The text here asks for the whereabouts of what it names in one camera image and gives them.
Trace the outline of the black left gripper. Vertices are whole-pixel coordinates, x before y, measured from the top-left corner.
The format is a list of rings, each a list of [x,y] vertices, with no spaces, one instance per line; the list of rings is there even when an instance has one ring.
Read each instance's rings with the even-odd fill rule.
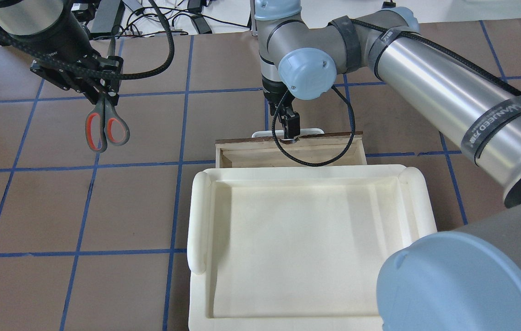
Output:
[[[107,58],[98,56],[92,60],[97,64],[98,70],[105,73],[122,73],[123,59],[117,55],[109,55]],[[50,68],[37,60],[31,64],[30,71],[61,90],[73,90],[84,95],[93,105],[96,105],[101,97],[107,98],[112,105],[119,103],[120,80],[81,77],[80,74],[69,70]]]

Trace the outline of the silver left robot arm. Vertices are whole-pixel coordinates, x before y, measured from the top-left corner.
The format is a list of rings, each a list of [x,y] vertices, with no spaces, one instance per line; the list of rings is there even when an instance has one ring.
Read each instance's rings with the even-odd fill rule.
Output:
[[[120,80],[87,77],[57,65],[57,61],[105,74],[121,74],[122,58],[115,54],[115,40],[107,54],[100,54],[89,41],[86,27],[71,11],[69,0],[0,0],[0,32],[40,57],[34,57],[30,71],[61,90],[84,95],[92,104],[102,98],[115,106]]]

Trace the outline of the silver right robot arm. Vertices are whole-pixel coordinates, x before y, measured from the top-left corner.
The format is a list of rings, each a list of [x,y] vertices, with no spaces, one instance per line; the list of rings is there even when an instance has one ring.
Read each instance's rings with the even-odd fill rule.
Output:
[[[521,331],[521,91],[419,33],[405,7],[308,28],[298,0],[253,0],[264,95],[284,136],[291,102],[368,67],[504,188],[506,210],[418,239],[377,279],[385,331]]]

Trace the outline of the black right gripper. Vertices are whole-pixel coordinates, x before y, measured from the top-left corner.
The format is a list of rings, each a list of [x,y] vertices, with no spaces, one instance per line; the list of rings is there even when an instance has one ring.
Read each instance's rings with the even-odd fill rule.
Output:
[[[277,115],[277,119],[283,127],[284,138],[300,136],[300,116],[292,109],[294,99],[295,97],[286,87],[267,88],[269,114],[271,116]]]

